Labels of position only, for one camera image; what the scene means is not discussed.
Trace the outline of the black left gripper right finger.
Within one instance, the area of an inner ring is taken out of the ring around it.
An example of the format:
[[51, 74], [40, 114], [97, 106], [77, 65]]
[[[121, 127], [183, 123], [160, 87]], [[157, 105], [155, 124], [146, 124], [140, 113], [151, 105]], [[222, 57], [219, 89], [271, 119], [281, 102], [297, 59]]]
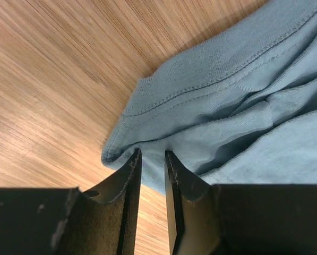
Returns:
[[171, 254], [226, 254], [211, 186], [165, 152], [165, 190]]

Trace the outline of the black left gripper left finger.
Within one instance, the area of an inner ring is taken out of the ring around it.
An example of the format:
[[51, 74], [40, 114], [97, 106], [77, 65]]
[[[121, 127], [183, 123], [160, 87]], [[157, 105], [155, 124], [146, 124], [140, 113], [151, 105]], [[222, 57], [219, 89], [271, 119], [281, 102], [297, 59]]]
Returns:
[[56, 254], [133, 254], [138, 221], [142, 154], [92, 188], [69, 192], [66, 218], [54, 234]]

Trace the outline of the blue grey t shirt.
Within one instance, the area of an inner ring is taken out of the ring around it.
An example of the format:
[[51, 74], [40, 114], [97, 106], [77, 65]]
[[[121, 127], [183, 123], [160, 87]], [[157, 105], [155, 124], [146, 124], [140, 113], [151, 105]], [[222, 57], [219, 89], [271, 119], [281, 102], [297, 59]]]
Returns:
[[317, 1], [268, 1], [140, 79], [101, 155], [142, 152], [164, 193], [171, 150], [215, 183], [317, 183]]

